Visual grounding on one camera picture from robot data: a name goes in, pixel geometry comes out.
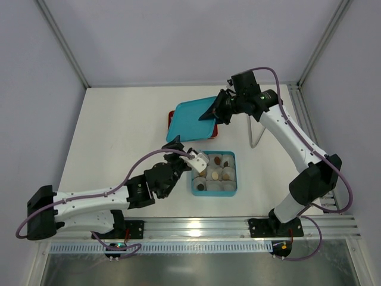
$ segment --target white table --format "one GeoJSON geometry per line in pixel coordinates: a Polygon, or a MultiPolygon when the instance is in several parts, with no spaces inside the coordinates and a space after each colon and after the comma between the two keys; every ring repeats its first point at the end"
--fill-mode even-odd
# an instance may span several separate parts
{"type": "MultiPolygon", "coordinates": [[[[117,185],[131,165],[166,144],[168,112],[181,102],[217,95],[223,86],[171,86],[88,89],[65,164],[59,191],[80,192],[117,185]]],[[[262,86],[262,90],[275,86],[262,86]]],[[[286,85],[281,96],[295,118],[286,85]]],[[[253,133],[260,126],[252,120],[253,133]]],[[[292,160],[268,131],[256,148],[249,145],[246,115],[218,126],[213,140],[186,142],[185,149],[233,151],[236,155],[238,191],[234,197],[195,197],[190,172],[183,174],[169,198],[143,209],[124,212],[128,217],[266,216],[288,194],[297,176],[292,160]]],[[[143,162],[140,175],[161,154],[143,162]]],[[[316,208],[306,214],[322,214],[316,208]]]]}

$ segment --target wall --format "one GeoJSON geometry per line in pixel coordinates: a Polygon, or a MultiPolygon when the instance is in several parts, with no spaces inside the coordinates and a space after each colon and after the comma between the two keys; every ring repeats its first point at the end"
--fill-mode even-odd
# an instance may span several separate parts
{"type": "Polygon", "coordinates": [[[32,0],[2,1],[0,19],[0,277],[12,286],[35,250],[15,230],[40,186],[58,188],[85,90],[32,0]]]}
{"type": "Polygon", "coordinates": [[[257,66],[296,82],[339,2],[46,0],[93,87],[220,84],[257,66]]]}
{"type": "MultiPolygon", "coordinates": [[[[354,189],[355,215],[381,269],[381,2],[353,1],[304,85],[322,147],[337,152],[354,189]]],[[[343,185],[340,200],[347,202],[343,185]]]]}

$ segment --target red container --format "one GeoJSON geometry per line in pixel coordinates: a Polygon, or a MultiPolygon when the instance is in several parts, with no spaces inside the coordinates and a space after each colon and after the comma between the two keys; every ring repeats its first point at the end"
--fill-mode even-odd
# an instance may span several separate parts
{"type": "MultiPolygon", "coordinates": [[[[174,114],[174,110],[172,110],[168,114],[168,129],[169,129],[169,126],[171,125],[173,114],[174,114]]],[[[216,124],[216,125],[214,125],[212,136],[210,136],[209,139],[214,139],[215,137],[217,137],[217,135],[218,135],[218,127],[217,127],[217,124],[216,124]]]]}

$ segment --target black mounting plate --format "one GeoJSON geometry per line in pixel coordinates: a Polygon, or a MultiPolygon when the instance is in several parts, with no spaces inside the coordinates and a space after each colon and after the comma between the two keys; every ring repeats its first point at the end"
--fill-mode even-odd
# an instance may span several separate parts
{"type": "Polygon", "coordinates": [[[273,238],[273,237],[289,237],[292,230],[293,237],[303,237],[303,227],[300,219],[296,218],[293,223],[285,229],[285,233],[275,234],[268,223],[268,218],[264,219],[249,219],[249,231],[251,238],[273,238]]]}
{"type": "Polygon", "coordinates": [[[144,235],[144,220],[125,220],[126,230],[129,230],[130,240],[142,240],[144,235]]]}

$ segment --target blue lid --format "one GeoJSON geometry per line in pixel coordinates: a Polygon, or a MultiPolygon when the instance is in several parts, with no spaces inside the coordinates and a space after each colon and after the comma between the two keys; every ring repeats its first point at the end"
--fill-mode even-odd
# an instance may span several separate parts
{"type": "Polygon", "coordinates": [[[173,114],[167,134],[167,142],[180,135],[180,141],[205,140],[212,136],[215,119],[199,121],[216,97],[180,103],[173,114]]]}

